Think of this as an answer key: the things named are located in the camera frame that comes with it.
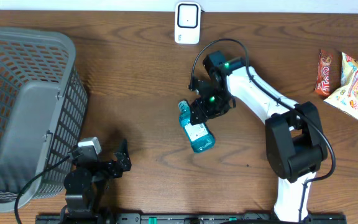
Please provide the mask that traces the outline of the blue Listerine mouthwash bottle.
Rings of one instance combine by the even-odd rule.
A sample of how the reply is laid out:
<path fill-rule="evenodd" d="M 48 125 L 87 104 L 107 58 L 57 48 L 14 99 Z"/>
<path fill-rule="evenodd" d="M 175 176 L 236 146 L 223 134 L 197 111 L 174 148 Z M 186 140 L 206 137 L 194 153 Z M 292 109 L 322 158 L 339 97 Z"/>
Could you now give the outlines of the blue Listerine mouthwash bottle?
<path fill-rule="evenodd" d="M 215 145 L 215 138 L 204 123 L 192 125 L 190 123 L 191 111 L 190 106 L 186 100 L 178 103 L 180 110 L 179 122 L 184 130 L 191 148 L 195 153 L 205 152 Z"/>

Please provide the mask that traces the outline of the orange Top snack bar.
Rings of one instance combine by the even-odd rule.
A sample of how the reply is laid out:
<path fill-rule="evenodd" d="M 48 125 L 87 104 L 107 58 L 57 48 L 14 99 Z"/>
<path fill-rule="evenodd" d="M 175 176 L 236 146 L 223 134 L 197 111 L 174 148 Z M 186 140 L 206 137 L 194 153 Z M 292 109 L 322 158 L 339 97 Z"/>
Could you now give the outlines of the orange Top snack bar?
<path fill-rule="evenodd" d="M 330 95 L 329 73 L 332 61 L 333 55 L 321 49 L 319 53 L 318 75 L 314 88 L 314 92 L 319 95 Z"/>

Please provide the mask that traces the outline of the wet wipes packet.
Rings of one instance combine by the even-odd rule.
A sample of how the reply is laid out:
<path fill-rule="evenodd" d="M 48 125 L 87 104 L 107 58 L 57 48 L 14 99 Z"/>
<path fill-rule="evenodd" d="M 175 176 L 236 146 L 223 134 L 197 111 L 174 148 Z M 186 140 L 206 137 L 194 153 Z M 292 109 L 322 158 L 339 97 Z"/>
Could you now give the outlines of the wet wipes packet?
<path fill-rule="evenodd" d="M 341 86 L 324 102 L 358 120 L 358 60 L 342 52 Z"/>

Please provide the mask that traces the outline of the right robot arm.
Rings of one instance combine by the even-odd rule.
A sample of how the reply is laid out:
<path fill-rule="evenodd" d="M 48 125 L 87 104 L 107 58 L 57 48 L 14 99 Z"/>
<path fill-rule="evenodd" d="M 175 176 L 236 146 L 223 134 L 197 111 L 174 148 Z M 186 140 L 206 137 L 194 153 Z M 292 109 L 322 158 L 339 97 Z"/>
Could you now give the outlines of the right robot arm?
<path fill-rule="evenodd" d="M 242 57 L 227 60 L 216 51 L 203 60 L 211 82 L 192 79 L 200 97 L 190 105 L 190 123 L 226 114 L 241 100 L 265 126 L 266 155 L 278 176 L 274 213 L 281 221 L 302 222 L 309 187 L 327 158 L 327 143 L 314 104 L 299 104 L 263 81 Z"/>

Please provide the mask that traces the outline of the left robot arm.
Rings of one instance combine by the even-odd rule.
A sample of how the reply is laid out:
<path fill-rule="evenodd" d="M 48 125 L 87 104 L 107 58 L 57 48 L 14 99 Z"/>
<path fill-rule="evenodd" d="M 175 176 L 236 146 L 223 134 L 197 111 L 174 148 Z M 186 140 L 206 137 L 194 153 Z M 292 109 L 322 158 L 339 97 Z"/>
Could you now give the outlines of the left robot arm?
<path fill-rule="evenodd" d="M 67 205 L 60 212 L 61 223 L 114 223 L 108 208 L 99 206 L 108 182 L 130 171 L 131 159 L 127 141 L 121 141 L 114 152 L 116 159 L 101 161 L 101 145 L 98 138 L 85 138 L 70 153 L 75 170 L 64 180 Z"/>

